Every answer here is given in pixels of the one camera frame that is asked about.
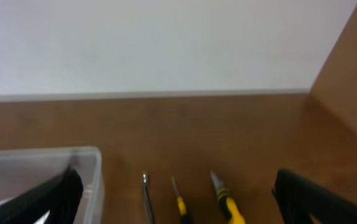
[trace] screwdriver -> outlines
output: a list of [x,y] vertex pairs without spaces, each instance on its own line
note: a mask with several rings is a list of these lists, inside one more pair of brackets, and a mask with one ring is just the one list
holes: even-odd
[[214,184],[214,190],[216,191],[219,207],[228,223],[245,224],[245,219],[240,214],[234,199],[229,196],[228,190],[224,187],[224,183],[218,179],[217,175],[213,171],[210,171],[210,173]]
[[188,211],[186,210],[186,206],[184,203],[183,198],[181,197],[181,194],[179,193],[176,181],[174,180],[174,177],[171,177],[171,181],[173,183],[173,188],[177,196],[177,204],[178,204],[178,209],[179,209],[179,217],[181,220],[182,224],[193,224],[192,218]]

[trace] brown wooden panel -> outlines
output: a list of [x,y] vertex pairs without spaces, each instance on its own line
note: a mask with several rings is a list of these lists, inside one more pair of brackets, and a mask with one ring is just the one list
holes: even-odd
[[226,223],[211,169],[248,223],[283,223],[280,167],[357,203],[357,136],[306,95],[0,103],[0,150],[88,145],[103,156],[103,223],[147,222],[144,170],[157,223],[179,223],[172,175],[197,223]]
[[357,132],[357,8],[325,62],[312,95]]

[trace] hand tool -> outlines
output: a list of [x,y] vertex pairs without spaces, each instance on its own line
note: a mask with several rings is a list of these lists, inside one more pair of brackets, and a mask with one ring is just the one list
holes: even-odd
[[214,184],[214,190],[216,191],[217,201],[219,207],[224,214],[229,224],[245,224],[245,219],[240,214],[235,201],[229,196],[228,190],[224,187],[224,183],[218,179],[217,175],[210,171],[211,179]]
[[148,173],[146,173],[146,172],[143,173],[143,183],[142,184],[143,184],[142,185],[143,197],[145,199],[146,215],[148,216],[148,223],[155,224],[155,221],[153,220],[151,204],[150,204],[149,197],[148,197],[149,176],[148,176]]
[[173,183],[173,188],[174,188],[174,191],[177,196],[177,204],[178,204],[178,208],[179,208],[179,217],[181,219],[181,223],[182,224],[193,224],[192,217],[186,210],[184,200],[183,200],[181,194],[179,193],[179,190],[178,190],[176,181],[174,180],[174,177],[171,177],[171,181]]

